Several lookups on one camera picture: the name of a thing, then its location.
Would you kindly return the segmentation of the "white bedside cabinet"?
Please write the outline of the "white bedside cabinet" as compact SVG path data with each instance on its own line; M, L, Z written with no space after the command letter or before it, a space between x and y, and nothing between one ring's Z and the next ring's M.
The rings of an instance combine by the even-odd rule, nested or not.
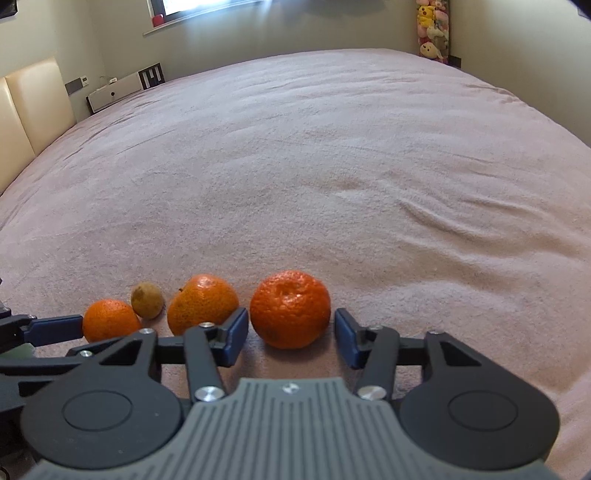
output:
M86 99L92 114L102 111L136 93L153 88L165 82L160 63L134 72L109 83L92 93Z

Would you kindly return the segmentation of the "window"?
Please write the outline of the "window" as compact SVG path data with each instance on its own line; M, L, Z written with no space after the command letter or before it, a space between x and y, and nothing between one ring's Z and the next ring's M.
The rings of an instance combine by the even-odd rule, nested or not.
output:
M162 15L165 21L191 15L211 13L226 8L259 3L259 0L150 0L153 16Z

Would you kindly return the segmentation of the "cream padded headboard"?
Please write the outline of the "cream padded headboard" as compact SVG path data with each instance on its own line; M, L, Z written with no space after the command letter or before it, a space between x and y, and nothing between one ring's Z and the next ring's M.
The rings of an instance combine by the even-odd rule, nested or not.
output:
M55 58L1 78L1 189L76 123Z

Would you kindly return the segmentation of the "small brown fruit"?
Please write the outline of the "small brown fruit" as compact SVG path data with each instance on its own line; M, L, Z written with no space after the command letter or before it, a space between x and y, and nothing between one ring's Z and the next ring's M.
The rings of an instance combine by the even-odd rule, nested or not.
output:
M143 320L156 318L163 309L164 298L158 286L151 282L141 282L131 291L131 307Z

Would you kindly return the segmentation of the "plush toy organizer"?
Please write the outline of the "plush toy organizer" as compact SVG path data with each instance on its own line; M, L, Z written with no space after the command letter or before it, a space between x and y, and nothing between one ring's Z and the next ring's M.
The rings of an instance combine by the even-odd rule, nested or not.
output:
M416 19L419 54L448 64L450 56L450 2L417 0Z

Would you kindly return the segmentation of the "red cup on windowsill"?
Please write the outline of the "red cup on windowsill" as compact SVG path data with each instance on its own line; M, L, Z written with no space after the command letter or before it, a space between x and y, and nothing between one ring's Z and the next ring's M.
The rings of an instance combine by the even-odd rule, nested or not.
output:
M152 26L158 27L164 24L164 16L162 14L158 14L152 17Z

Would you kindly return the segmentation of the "wrinkled mandarin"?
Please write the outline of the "wrinkled mandarin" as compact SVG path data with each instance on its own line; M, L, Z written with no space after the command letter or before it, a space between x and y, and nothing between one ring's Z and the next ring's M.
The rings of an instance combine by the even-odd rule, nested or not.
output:
M329 327L331 297L325 284L297 270L278 272L259 284L249 304L256 334L273 348L296 350Z

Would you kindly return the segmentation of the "wall switch panel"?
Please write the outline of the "wall switch panel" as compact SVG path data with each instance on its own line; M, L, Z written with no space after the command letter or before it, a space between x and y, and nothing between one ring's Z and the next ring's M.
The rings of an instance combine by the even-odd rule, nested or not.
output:
M66 92L69 96L73 95L74 93L79 92L80 90L84 89L89 85L89 80L87 76L78 77L74 80L71 80L65 84Z

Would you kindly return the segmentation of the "orange mandarin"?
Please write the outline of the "orange mandarin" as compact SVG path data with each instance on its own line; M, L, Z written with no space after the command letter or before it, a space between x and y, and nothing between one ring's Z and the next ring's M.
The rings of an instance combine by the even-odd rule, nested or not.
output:
M90 305L82 322L83 335L89 343L127 336L140 328L141 322L132 307L115 299Z
M168 306L167 323L173 335L204 322L222 324L239 307L238 294L225 280L209 274L191 277Z

